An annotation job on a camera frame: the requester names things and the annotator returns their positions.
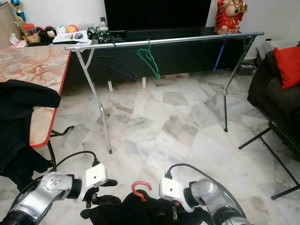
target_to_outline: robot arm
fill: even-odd
[[[46,174],[37,188],[23,195],[11,208],[1,225],[38,225],[54,201],[66,198],[82,201],[91,188],[107,182],[106,169],[98,164],[88,169],[81,179],[58,172]]]
[[[251,225],[243,217],[231,198],[214,182],[203,179],[184,188],[178,181],[163,178],[159,195],[166,200],[176,200],[187,212],[195,206],[207,206],[215,225]]]

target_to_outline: white wall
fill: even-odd
[[[300,11],[289,28],[286,39],[300,41]]]
[[[206,26],[215,25],[217,1],[211,1]],[[244,0],[244,2],[248,4],[248,12],[244,14],[243,21],[240,23],[240,31],[265,32],[264,36],[257,37],[246,58],[255,58],[257,56],[255,46],[260,45],[267,38],[279,40],[285,39],[287,35],[292,38],[294,33],[290,30],[291,27],[294,27],[293,30],[298,27],[297,39],[300,39],[300,0]]]
[[[217,1],[212,0],[206,26],[215,25]],[[36,26],[68,26],[79,29],[98,26],[105,16],[104,0],[22,0],[27,22]],[[300,0],[244,0],[248,12],[240,24],[242,32],[265,31],[250,49],[247,58],[256,57],[255,45],[266,38],[300,39]]]
[[[46,27],[75,24],[79,29],[99,26],[104,0],[21,0],[28,23]]]

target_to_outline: marble floor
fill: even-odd
[[[300,190],[272,201],[270,196],[293,186],[283,168],[261,141],[243,150],[245,141],[267,127],[268,118],[247,100],[253,76],[236,76],[227,97],[229,132],[222,128],[222,98],[219,90],[229,71],[184,74],[172,79],[142,82],[113,82],[113,93],[96,84],[101,101],[110,111],[106,117],[113,154],[109,155],[100,113],[89,87],[65,85],[54,129],[75,128],[63,137],[51,139],[57,161],[82,150],[94,151],[105,164],[116,187],[103,187],[101,195],[124,199],[136,180],[148,181],[158,197],[158,184],[169,166],[186,162],[203,170],[225,185],[238,199],[248,219],[255,225],[297,225],[300,221]],[[280,139],[269,132],[267,143],[300,180],[300,163]],[[46,147],[37,149],[50,158]],[[59,167],[61,173],[80,176],[91,167],[88,154],[73,157]],[[174,179],[188,185],[202,176],[188,168],[175,168]],[[6,178],[0,178],[0,219],[6,214],[18,191]],[[84,203],[55,202],[43,225],[90,225],[80,217]]]

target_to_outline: paper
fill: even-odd
[[[75,35],[77,33],[81,33],[82,38],[76,39]],[[60,34],[57,34],[57,36],[54,38],[54,40],[52,42],[58,43],[58,42],[69,42],[69,41],[77,41],[77,42],[81,42],[81,43],[87,43],[89,41],[88,33],[86,30],[80,30],[78,32],[72,32],[72,33],[60,33]]]

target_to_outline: red hanger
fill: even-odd
[[[140,197],[140,198],[142,199],[142,201],[145,202],[146,199],[145,199],[144,195],[141,194],[141,193],[139,193],[139,192],[137,192],[137,191],[135,190],[136,185],[145,185],[145,186],[147,186],[148,189],[151,191],[151,190],[152,190],[151,184],[149,184],[148,182],[145,182],[145,181],[140,180],[140,181],[134,182],[134,183],[131,185],[131,189],[132,189],[133,194],[135,194],[136,196]]]

